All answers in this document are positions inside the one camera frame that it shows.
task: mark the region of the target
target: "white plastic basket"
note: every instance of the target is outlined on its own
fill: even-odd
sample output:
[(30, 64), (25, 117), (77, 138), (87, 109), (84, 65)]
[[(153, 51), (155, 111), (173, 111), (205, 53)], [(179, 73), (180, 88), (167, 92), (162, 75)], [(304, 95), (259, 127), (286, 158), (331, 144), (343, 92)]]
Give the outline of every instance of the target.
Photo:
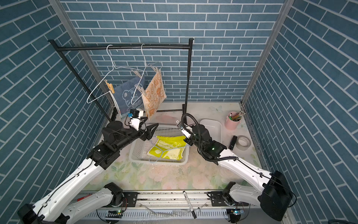
[(147, 164), (160, 164), (160, 165), (184, 165), (188, 161), (189, 156), (189, 145), (187, 144), (184, 148), (183, 158), (181, 160), (175, 159), (164, 159), (149, 156), (147, 153), (156, 144), (158, 140), (156, 136), (181, 136), (183, 133), (174, 125), (159, 125), (154, 132), (154, 135), (151, 140), (142, 141), (141, 139), (136, 139), (132, 142), (132, 146), (129, 152), (129, 160), (136, 163), (147, 163)]

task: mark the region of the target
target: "blue brick wallpaper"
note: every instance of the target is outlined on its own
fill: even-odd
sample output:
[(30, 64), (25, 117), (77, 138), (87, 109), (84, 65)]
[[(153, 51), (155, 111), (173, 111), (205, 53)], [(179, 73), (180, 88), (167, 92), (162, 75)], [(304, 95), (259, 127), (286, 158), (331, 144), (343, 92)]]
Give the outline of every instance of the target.
[[(72, 172), (104, 121), (53, 47), (72, 46), (47, 0), (0, 1), (0, 223)], [(92, 88), (81, 55), (67, 57)], [(102, 105), (109, 109), (106, 98)]]
[[(284, 0), (63, 0), (86, 44), (188, 43), (193, 37), (190, 101), (239, 102)], [(144, 68), (138, 50), (111, 51), (118, 66)], [(111, 70), (106, 51), (90, 52), (98, 70)], [(187, 50), (144, 50), (147, 61), (163, 61), (167, 101), (183, 101)], [(146, 73), (146, 83), (154, 76)], [(134, 77), (119, 69), (108, 81)]]
[(297, 223), (358, 223), (358, 2), (295, 0), (247, 102)]

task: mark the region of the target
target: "towel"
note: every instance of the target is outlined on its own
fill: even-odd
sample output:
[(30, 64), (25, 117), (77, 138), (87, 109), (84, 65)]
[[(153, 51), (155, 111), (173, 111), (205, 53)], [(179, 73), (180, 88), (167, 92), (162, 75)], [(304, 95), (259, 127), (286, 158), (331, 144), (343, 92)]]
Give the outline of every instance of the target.
[(183, 152), (186, 146), (184, 141), (185, 136), (177, 137), (163, 137), (157, 136), (158, 141), (153, 146), (147, 155), (164, 158), (181, 160), (183, 158)]
[[(114, 88), (113, 98), (115, 101), (115, 106), (118, 109), (118, 112), (121, 115), (127, 115), (127, 113), (130, 111), (130, 109), (135, 108), (143, 108), (143, 100), (140, 97), (141, 93), (140, 91), (135, 92), (135, 96), (133, 98), (133, 102), (140, 97), (139, 100), (137, 100), (133, 105), (131, 103), (131, 99), (133, 97), (133, 93), (135, 90), (134, 85), (138, 84), (140, 78), (135, 77), (132, 78), (129, 81), (126, 81), (123, 84), (117, 85)], [(142, 80), (139, 83), (140, 87), (145, 87), (145, 78), (143, 77)]]
[(161, 78), (161, 71), (154, 68), (156, 71), (155, 76), (149, 83), (145, 94), (142, 94), (145, 113), (148, 119), (151, 119), (154, 113), (158, 110), (160, 104), (165, 100), (166, 94), (164, 92), (163, 80)]

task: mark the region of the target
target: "black metal rod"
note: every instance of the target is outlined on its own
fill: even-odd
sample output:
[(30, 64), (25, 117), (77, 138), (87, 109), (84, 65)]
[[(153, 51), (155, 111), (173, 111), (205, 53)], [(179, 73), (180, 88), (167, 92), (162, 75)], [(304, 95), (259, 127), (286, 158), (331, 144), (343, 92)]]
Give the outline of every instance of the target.
[[(141, 44), (133, 45), (114, 45), (109, 46), (108, 49), (137, 49), (141, 48)], [(190, 49), (188, 45), (170, 45), (170, 44), (145, 44), (143, 48), (155, 48), (155, 49)], [(106, 50), (107, 46), (87, 46), (87, 47), (57, 47), (57, 51), (89, 51), (89, 50)]]
[[(62, 58), (62, 60), (67, 64), (68, 68), (72, 71), (72, 73), (74, 74), (74, 76), (77, 78), (77, 80), (81, 83), (81, 85), (84, 87), (84, 89), (87, 91), (88, 94), (90, 94), (90, 96), (92, 97), (92, 99), (95, 99), (95, 97), (93, 96), (93, 94), (91, 94), (91, 90), (87, 87), (86, 83), (81, 79), (81, 77), (79, 76), (79, 74), (77, 73), (77, 71), (75, 70), (75, 68), (72, 66), (71, 62), (69, 62), (69, 60), (66, 58), (66, 56), (63, 54), (63, 52), (58, 51), (58, 46), (56, 44), (56, 42), (54, 40), (49, 40), (50, 44), (53, 46), (53, 48), (57, 51), (57, 53), (60, 55), (60, 57)], [(94, 100), (94, 102), (97, 104), (97, 106), (99, 107), (99, 109), (102, 111), (102, 113), (106, 116), (106, 118), (111, 121), (111, 118), (108, 116), (108, 114), (106, 113), (106, 111), (104, 110), (104, 108), (102, 107), (102, 105), (97, 101)]]
[(183, 111), (182, 109), (174, 109), (174, 110), (157, 110), (157, 112), (172, 112), (172, 111)]
[(188, 50), (188, 73), (187, 73), (187, 90), (185, 92), (185, 107), (183, 114), (187, 112), (188, 107), (188, 95), (189, 95), (189, 80), (190, 80), (190, 68), (192, 65), (192, 50), (193, 50), (193, 40), (194, 38), (189, 38), (189, 50)]

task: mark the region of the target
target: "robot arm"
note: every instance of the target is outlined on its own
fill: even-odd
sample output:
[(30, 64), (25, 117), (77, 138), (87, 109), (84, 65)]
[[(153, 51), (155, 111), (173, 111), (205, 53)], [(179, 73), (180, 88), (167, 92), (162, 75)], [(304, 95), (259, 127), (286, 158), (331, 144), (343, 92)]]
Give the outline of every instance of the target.
[(114, 183), (107, 184), (96, 194), (77, 203), (70, 201), (98, 174), (106, 170), (120, 156), (120, 151), (134, 140), (150, 140), (158, 123), (145, 125), (143, 111), (132, 109), (128, 117), (129, 128), (122, 122), (111, 121), (102, 129), (104, 140), (94, 147), (79, 165), (59, 186), (34, 205), (25, 204), (18, 215), (24, 224), (72, 224), (102, 206), (122, 203), (122, 189)]
[[(195, 125), (185, 124), (186, 116), (192, 118)], [(294, 195), (282, 173), (271, 173), (239, 158), (225, 145), (212, 140), (205, 126), (190, 114), (183, 114), (177, 126), (186, 136), (184, 141), (191, 146), (195, 144), (205, 160), (231, 170), (254, 187), (252, 189), (231, 182), (223, 191), (223, 199), (228, 205), (240, 201), (260, 205), (270, 217), (282, 220)]]

